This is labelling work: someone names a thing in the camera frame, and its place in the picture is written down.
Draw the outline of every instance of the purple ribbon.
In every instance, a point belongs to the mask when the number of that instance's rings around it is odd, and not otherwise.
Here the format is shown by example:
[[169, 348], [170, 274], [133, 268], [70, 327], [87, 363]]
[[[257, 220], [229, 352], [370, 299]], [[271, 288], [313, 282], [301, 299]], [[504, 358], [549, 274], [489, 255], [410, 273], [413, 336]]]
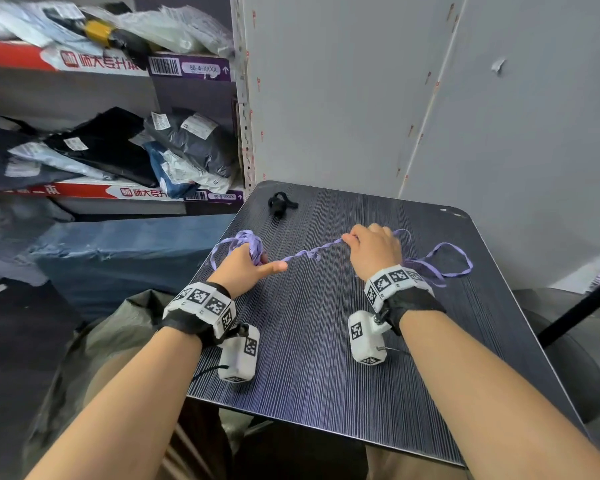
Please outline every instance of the purple ribbon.
[[[395, 230], [395, 231], [393, 231], [393, 235], [398, 235], [398, 233], [400, 233], [400, 232], [406, 232], [407, 234], [409, 234], [409, 241], [411, 241], [411, 233], [409, 233], [409, 231], [407, 229]], [[251, 257], [252, 263], [254, 263], [254, 265], [256, 265], [256, 266], [260, 266], [262, 264], [262, 254], [264, 253], [264, 247], [262, 245], [261, 238], [259, 238], [256, 234], [254, 234], [253, 231], [241, 230], [238, 234], [235, 235], [235, 237], [227, 237], [226, 239], [223, 239], [222, 241], [218, 242], [214, 246], [214, 248], [211, 250], [210, 261], [211, 261], [211, 267], [213, 267], [214, 270], [217, 269], [217, 265], [216, 265], [214, 256], [215, 256], [217, 250], [219, 249], [220, 245], [225, 244], [227, 242], [230, 243], [229, 244], [229, 252], [227, 254], [231, 253], [232, 250], [242, 246], [243, 244], [248, 243], [249, 244], [249, 256]], [[320, 261], [320, 254], [318, 254], [318, 251], [320, 251], [321, 249], [330, 248], [334, 244], [339, 244], [341, 242], [342, 242], [342, 238], [336, 239], [333, 242], [328, 242], [327, 244], [323, 244], [322, 246], [319, 246], [312, 250], [299, 251], [296, 254], [294, 254], [293, 256], [287, 256], [286, 258], [282, 258], [282, 261], [288, 262], [288, 261], [291, 261], [291, 259], [297, 258], [300, 256], [307, 256], [309, 259], [315, 259], [316, 261]], [[440, 271], [437, 270], [437, 268], [435, 268], [435, 266], [433, 266], [432, 264], [425, 261], [426, 259], [429, 259], [430, 257], [432, 257], [436, 252], [438, 252], [438, 250], [442, 246], [445, 246], [445, 245], [451, 246], [453, 249], [455, 249], [460, 254], [462, 254], [462, 256], [464, 256], [464, 259], [466, 260], [466, 263], [468, 265], [467, 269], [465, 269], [461, 273], [440, 273]], [[469, 257], [465, 254], [465, 252], [462, 249], [460, 249], [459, 247], [451, 244], [450, 242], [441, 242], [435, 248], [433, 248], [432, 252], [430, 252], [429, 254], [424, 256], [424, 258], [406, 258], [402, 262], [402, 265], [406, 267], [408, 263], [421, 264], [421, 265], [425, 266], [428, 270], [430, 270], [435, 275], [435, 277], [439, 280], [439, 283], [436, 283], [432, 280], [427, 280], [427, 281], [429, 281], [433, 286], [437, 286], [438, 288], [444, 288], [447, 286], [446, 284], [444, 284], [445, 278], [455, 278], [456, 276], [464, 276], [465, 274], [471, 273], [471, 271], [473, 269], [473, 263], [471, 262]]]

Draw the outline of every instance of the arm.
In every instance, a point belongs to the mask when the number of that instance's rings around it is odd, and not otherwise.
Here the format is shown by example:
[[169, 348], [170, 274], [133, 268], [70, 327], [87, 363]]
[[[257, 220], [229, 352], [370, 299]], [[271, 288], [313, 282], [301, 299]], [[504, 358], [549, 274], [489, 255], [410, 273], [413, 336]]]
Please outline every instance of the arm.
[[[366, 280], [402, 261], [387, 227], [344, 234]], [[477, 480], [600, 480], [600, 452], [516, 371], [440, 312], [407, 312], [402, 336]]]
[[[208, 281], [224, 286], [235, 299], [259, 279], [286, 268], [284, 262], [254, 266], [245, 244]], [[27, 480], [153, 479], [201, 350], [195, 335], [158, 331], [83, 409]]]

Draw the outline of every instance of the tabletop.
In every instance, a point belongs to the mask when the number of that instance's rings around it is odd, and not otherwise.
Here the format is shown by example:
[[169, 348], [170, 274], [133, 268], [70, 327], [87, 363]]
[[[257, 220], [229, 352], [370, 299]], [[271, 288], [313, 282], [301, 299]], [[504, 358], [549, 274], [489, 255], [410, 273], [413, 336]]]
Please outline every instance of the tabletop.
[[[286, 192], [298, 202], [282, 219], [269, 214], [267, 201]], [[544, 351], [498, 270], [471, 217], [460, 209], [385, 197], [263, 182], [258, 184], [223, 235], [249, 229], [262, 238], [270, 260], [334, 241], [356, 223], [406, 228], [404, 257], [423, 257], [440, 242], [460, 247], [472, 260], [468, 275], [434, 288], [448, 315], [504, 359], [584, 430]], [[225, 244], [216, 256], [226, 255]], [[239, 385], [205, 374], [189, 395], [245, 413], [317, 428], [368, 444], [463, 465], [447, 425], [437, 411], [413, 359], [388, 352], [370, 367], [353, 360], [347, 319], [372, 311], [355, 277], [346, 244], [320, 252], [321, 260], [291, 259], [285, 273], [270, 276], [236, 300], [239, 322], [260, 331], [256, 375]], [[464, 259], [440, 250], [431, 259], [443, 273], [464, 270]], [[194, 281], [208, 278], [207, 259]], [[406, 349], [391, 331], [388, 347]], [[217, 347], [206, 349], [198, 370], [217, 364]]]

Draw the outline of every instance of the person's left hand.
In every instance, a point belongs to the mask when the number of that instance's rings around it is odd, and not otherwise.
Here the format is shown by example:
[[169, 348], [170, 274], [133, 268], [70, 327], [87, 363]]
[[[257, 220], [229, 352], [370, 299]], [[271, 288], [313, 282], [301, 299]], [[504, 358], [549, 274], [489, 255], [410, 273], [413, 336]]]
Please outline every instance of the person's left hand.
[[243, 244], [224, 258], [207, 281], [224, 286], [231, 299], [236, 299], [253, 288], [259, 280], [287, 270], [286, 262], [268, 262], [266, 254], [262, 255], [261, 261], [263, 265], [254, 265], [249, 256], [249, 243]]

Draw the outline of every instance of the black pole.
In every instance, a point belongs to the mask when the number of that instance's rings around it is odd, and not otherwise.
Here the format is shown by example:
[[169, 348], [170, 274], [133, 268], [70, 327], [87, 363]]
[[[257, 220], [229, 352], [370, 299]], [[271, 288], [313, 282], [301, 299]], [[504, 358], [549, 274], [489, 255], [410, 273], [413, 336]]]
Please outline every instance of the black pole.
[[576, 303], [572, 309], [558, 318], [558, 320], [541, 331], [538, 334], [540, 345], [544, 349], [547, 348], [599, 308], [600, 286]]

